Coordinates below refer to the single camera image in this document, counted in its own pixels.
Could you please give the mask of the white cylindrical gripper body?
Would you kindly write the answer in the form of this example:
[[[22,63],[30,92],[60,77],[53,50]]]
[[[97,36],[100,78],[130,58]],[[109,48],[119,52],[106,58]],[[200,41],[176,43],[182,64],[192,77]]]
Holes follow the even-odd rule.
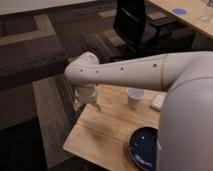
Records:
[[[94,103],[97,101],[97,91],[95,84],[77,86],[75,88],[76,99],[83,104]]]

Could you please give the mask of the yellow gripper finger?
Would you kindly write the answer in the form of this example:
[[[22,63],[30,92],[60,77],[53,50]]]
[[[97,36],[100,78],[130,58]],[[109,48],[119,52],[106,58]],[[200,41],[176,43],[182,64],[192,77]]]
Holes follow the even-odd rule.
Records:
[[[75,109],[75,111],[80,110],[81,107],[82,107],[82,104],[78,100],[75,100],[74,101],[74,109]]]
[[[94,102],[93,105],[99,110],[101,111],[101,107],[97,102]]]

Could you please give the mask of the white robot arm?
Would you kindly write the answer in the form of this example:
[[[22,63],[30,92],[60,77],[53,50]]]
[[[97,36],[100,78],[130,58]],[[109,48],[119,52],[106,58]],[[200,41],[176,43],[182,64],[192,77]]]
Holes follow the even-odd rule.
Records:
[[[105,64],[85,52],[64,74],[80,102],[95,101],[98,84],[165,91],[154,143],[156,171],[213,171],[213,51]]]

